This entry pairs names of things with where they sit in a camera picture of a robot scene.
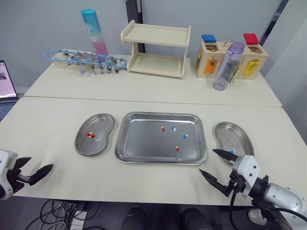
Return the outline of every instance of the white wall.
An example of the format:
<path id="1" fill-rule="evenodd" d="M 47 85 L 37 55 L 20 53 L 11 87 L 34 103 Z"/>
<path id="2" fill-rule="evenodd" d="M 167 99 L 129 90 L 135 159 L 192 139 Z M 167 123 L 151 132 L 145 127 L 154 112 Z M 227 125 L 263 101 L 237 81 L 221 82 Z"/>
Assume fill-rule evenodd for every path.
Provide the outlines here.
<path id="1" fill-rule="evenodd" d="M 71 48 L 92 51 L 81 10 L 94 8 L 110 54 L 130 54 L 120 43 L 126 27 L 124 0 L 1 0 L 0 59 L 18 92 L 24 92 L 50 65 L 45 53 Z"/>
<path id="2" fill-rule="evenodd" d="M 306 0 L 288 2 L 264 44 L 270 56 L 261 72 L 307 143 L 306 11 Z"/>
<path id="3" fill-rule="evenodd" d="M 142 0 L 143 22 L 174 27 L 191 25 L 189 58 L 196 58 L 202 34 L 219 41 L 243 41 L 243 33 L 260 40 L 281 0 Z M 147 53 L 183 56 L 180 48 L 146 45 Z"/>

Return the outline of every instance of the water bottle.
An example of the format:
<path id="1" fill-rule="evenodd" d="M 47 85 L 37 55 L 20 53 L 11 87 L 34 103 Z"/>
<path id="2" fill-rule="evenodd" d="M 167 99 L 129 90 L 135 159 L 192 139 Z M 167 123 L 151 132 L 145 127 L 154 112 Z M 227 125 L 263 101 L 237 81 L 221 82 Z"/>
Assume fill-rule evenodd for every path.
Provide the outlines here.
<path id="1" fill-rule="evenodd" d="M 108 56 L 96 11 L 94 9 L 85 9 L 81 11 L 81 14 L 95 53 Z M 107 61 L 104 57 L 99 57 L 99 60 L 103 62 Z"/>
<path id="2" fill-rule="evenodd" d="M 213 82 L 216 90 L 224 90 L 237 69 L 244 51 L 244 44 L 235 42 L 227 49 L 225 58 Z"/>

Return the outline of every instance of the wooden shelf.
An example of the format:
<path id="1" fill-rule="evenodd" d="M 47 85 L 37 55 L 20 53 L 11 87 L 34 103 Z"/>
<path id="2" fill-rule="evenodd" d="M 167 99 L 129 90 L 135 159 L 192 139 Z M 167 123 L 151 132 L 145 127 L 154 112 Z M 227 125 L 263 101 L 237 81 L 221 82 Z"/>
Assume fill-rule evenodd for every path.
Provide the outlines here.
<path id="1" fill-rule="evenodd" d="M 130 71 L 181 78 L 183 57 L 138 53 Z"/>
<path id="2" fill-rule="evenodd" d="M 176 28 L 168 26 L 137 24 L 132 20 L 120 34 L 120 40 L 131 42 L 132 54 L 127 70 L 169 77 L 183 78 L 191 26 Z M 184 57 L 170 57 L 139 53 L 138 43 L 183 47 Z"/>
<path id="3" fill-rule="evenodd" d="M 188 29 L 146 24 L 134 24 L 123 38 L 126 42 L 140 42 L 163 46 L 186 47 Z"/>

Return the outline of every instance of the blue and pink tube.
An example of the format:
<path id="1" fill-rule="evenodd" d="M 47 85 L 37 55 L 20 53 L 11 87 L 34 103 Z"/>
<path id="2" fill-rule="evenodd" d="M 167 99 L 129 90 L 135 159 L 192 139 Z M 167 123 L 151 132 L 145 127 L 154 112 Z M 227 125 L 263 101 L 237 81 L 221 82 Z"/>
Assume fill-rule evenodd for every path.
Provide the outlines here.
<path id="1" fill-rule="evenodd" d="M 99 21 L 94 9 L 85 9 L 81 11 L 85 28 L 92 41 L 92 45 L 96 54 L 108 56 L 106 44 L 102 37 Z M 99 57 L 100 61 L 107 61 L 103 57 Z"/>

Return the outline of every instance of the laptop screen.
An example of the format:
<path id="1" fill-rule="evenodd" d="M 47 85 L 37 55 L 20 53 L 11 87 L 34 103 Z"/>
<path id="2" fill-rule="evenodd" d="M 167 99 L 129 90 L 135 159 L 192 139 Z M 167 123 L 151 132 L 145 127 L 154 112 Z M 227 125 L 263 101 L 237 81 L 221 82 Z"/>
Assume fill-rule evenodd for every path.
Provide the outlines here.
<path id="1" fill-rule="evenodd" d="M 0 102 L 17 99 L 18 97 L 5 62 L 0 60 Z"/>

